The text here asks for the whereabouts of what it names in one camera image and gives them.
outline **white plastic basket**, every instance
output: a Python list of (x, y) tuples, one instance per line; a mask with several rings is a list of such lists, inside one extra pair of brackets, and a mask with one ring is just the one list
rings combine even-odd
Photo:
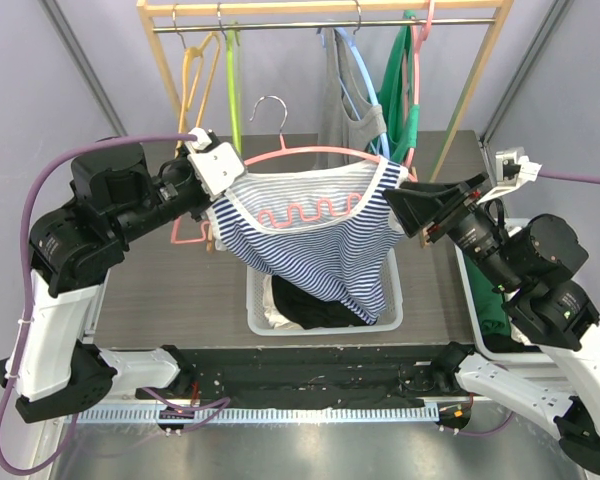
[[(529, 220), (522, 218), (508, 218), (505, 221), (507, 228), (525, 227), (529, 223)], [(489, 360), (501, 363), (512, 363), (512, 364), (553, 364), (553, 360), (544, 353), (538, 352), (522, 352), (522, 353), (494, 353), (487, 348), (482, 339), (482, 333), (480, 332), (480, 323), (478, 322), (478, 315), (476, 314), (476, 307), (473, 303), (473, 296), (471, 295), (471, 286), (469, 285), (469, 276), (467, 275), (467, 267), (464, 261), (464, 255), (462, 250), (455, 247), (456, 259), (458, 261), (458, 268), (460, 269), (460, 277), (462, 278), (462, 286), (464, 288), (464, 295), (467, 299), (467, 307), (469, 308), (469, 316), (471, 317), (471, 328), (473, 329), (473, 336), (475, 338), (476, 349), (482, 355), (487, 357)]]
[(380, 270), (382, 291), (387, 303), (387, 309), (380, 315), (375, 325), (367, 327), (344, 328), (312, 328), (310, 330), (274, 329), (264, 315), (262, 306), (264, 273), (247, 267), (247, 323), (251, 331), (264, 336), (291, 336), (291, 335), (334, 335), (341, 333), (373, 333), (395, 330), (402, 323), (402, 290), (398, 276), (398, 264), (393, 250), (389, 250), (387, 258)]

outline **wooden clothing rack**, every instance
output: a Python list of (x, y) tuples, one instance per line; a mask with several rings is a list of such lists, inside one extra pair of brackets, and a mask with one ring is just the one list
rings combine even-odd
[[(489, 24), (487, 33), (484, 36), (480, 50), (469, 72), (469, 76), (464, 84), (458, 103), (456, 104), (447, 131), (444, 142), (438, 153), (435, 168), (429, 181), (435, 181), (440, 173), (440, 168), (445, 157), (449, 153), (451, 143), (458, 131), (460, 123), (467, 111), (471, 97), (480, 81), (484, 68), (489, 61), (493, 47), (495, 46), (502, 26), (504, 25), (513, 0), (436, 0), (436, 10), (445, 9), (475, 9), (475, 8), (495, 8), (491, 18), (459, 18), (434, 20), (433, 24), (441, 25), (475, 25)], [(150, 5), (148, 0), (138, 0), (137, 9), (142, 21), (142, 26), (147, 35), (151, 51), (156, 59), (160, 76), (164, 82), (169, 100), (178, 114), (180, 112), (180, 98), (167, 59), (162, 48), (160, 35), (164, 33), (177, 33), (187, 31), (222, 31), (239, 30), (259, 30), (272, 28), (316, 28), (317, 26), (383, 26), (383, 25), (419, 25), (422, 20), (392, 20), (392, 21), (373, 21), (365, 22), (362, 20), (364, 12), (371, 11), (399, 11), (404, 10), (426, 10), (429, 7), (428, 0), (313, 0), (313, 1), (293, 1), (293, 2), (262, 2), (262, 3), (201, 3), (192, 5)], [(226, 21), (223, 25), (222, 16), (224, 15), (277, 15), (277, 14), (295, 14), (295, 13), (336, 13), (353, 12), (358, 14), (357, 21), (348, 22), (289, 22), (289, 23), (268, 23), (268, 24), (249, 24), (249, 25), (230, 25)], [(194, 25), (157, 28), (153, 19), (156, 17), (213, 17), (217, 19), (217, 25)]]

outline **striped shirt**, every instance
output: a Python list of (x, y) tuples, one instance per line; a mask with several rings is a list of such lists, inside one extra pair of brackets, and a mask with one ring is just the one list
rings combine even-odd
[(207, 215), (220, 249), (320, 300), (338, 300), (373, 325), (386, 308), (382, 263), (404, 235), (390, 222), (382, 191), (396, 188), (405, 176), (402, 167), (386, 159), (291, 174), (247, 174)]

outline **wall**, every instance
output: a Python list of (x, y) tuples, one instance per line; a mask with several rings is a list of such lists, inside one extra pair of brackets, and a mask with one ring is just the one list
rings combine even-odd
[[(482, 132), (498, 100), (520, 63), (531, 38), (552, 0), (517, 0), (505, 25), (499, 45), (488, 65), (474, 101), (462, 125)], [(154, 58), (135, 9), (135, 0), (59, 0), (65, 15), (107, 90), (129, 132), (166, 132), (176, 128)], [(160, 0), (151, 3), (170, 3)], [(436, 18), (491, 16), (492, 10), (441, 10)], [(355, 13), (331, 15), (333, 19), (355, 19)], [(364, 13), (363, 18), (399, 18), (391, 12)], [(272, 17), (226, 18), (225, 23), (272, 21)], [(276, 17), (276, 21), (325, 20), (319, 15)], [(204, 19), (216, 23), (215, 17)], [(195, 23), (179, 18), (178, 25)], [(171, 18), (157, 19), (171, 26)], [(435, 27), (423, 46), (421, 130), (444, 130), (478, 51), (486, 26)], [(386, 59), (396, 29), (362, 29), (356, 42), (374, 83), (380, 86)], [(185, 34), (187, 46), (197, 45), (204, 34)], [(167, 57), (180, 90), (182, 44), (175, 34), (162, 36)], [(324, 52), (310, 30), (250, 31), (241, 35), (244, 132), (276, 133), (280, 114), (276, 105), (263, 106), (264, 115), (248, 124), (251, 109), (262, 95), (279, 95), (289, 107), (286, 131), (315, 133), (319, 125), (324, 79)], [(204, 126), (229, 132), (224, 55), (212, 89), (212, 100)]]
[[(17, 238), (28, 187), (54, 156), (110, 134), (38, 3), (0, 2), (0, 358), (22, 312)], [(51, 179), (38, 212), (68, 199), (67, 179), (67, 171)], [(30, 465), (34, 430), (11, 405), (2, 444), (17, 466)], [(0, 469), (3, 478), (12, 477)]]
[[(547, 170), (600, 175), (600, 0), (574, 2), (491, 146), (518, 145)], [(590, 254), (579, 280), (600, 311), (600, 187), (540, 179), (523, 189), (508, 197), (514, 215), (555, 213), (577, 231)]]

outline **wooden beam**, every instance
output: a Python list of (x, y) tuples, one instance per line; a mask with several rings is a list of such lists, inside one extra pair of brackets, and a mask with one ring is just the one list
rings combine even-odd
[(138, 9), (138, 15), (140, 15), (140, 21), (142, 22), (142, 28), (144, 28), (144, 33), (147, 35), (147, 40), (149, 41), (151, 52), (153, 53), (153, 56), (156, 59), (156, 63), (158, 64), (158, 70), (160, 71), (162, 82), (164, 83), (164, 86), (167, 89), (169, 101), (171, 102), (171, 106), (173, 107), (176, 116), (179, 116), (180, 97), (178, 95), (178, 90), (176, 90), (176, 85), (173, 82), (173, 77), (171, 76), (171, 70), (169, 69), (167, 57), (165, 56), (164, 49), (162, 48), (162, 42), (160, 42), (160, 38), (158, 37), (158, 35), (156, 33), (153, 33), (154, 23), (151, 17), (147, 14), (147, 8), (149, 7), (146, 4), (146, 0), (138, 0), (136, 8)]
[(480, 83), (482, 73), (489, 62), (489, 57), (491, 56), (491, 52), (493, 52), (493, 47), (495, 47), (496, 42), (498, 41), (498, 37), (500, 36), (500, 32), (502, 31), (505, 21), (507, 20), (507, 16), (509, 15), (512, 4), (513, 0), (504, 0), (504, 2), (502, 2), (502, 6), (496, 9), (495, 13), (493, 14), (495, 22), (489, 26), (487, 34), (484, 36), (484, 40), (482, 40), (482, 45), (480, 45), (478, 55), (473, 62), (473, 66), (471, 67), (471, 71), (467, 77), (467, 81), (464, 84), (464, 88), (460, 94), (460, 99), (456, 104), (451, 121), (447, 127), (444, 143), (442, 144), (442, 148), (438, 154), (431, 177), (429, 178), (430, 182), (435, 182), (436, 178), (438, 178), (438, 174), (440, 173), (444, 159), (449, 153), (453, 139), (456, 136), (458, 128), (460, 128), (460, 123), (467, 112), (471, 97), (473, 97), (476, 87), (478, 86), (478, 83)]
[[(497, 8), (509, 0), (436, 0), (436, 10), (449, 8)], [(428, 0), (358, 0), (360, 9), (364, 12), (387, 10), (426, 10)], [(216, 16), (218, 3), (200, 3), (193, 5), (177, 5), (178, 16)], [(262, 3), (220, 3), (222, 15), (261, 15), (283, 13), (335, 13), (357, 12), (355, 0), (313, 0), (293, 2), (262, 2)], [(173, 5), (146, 5), (144, 10), (149, 17), (170, 17)]]

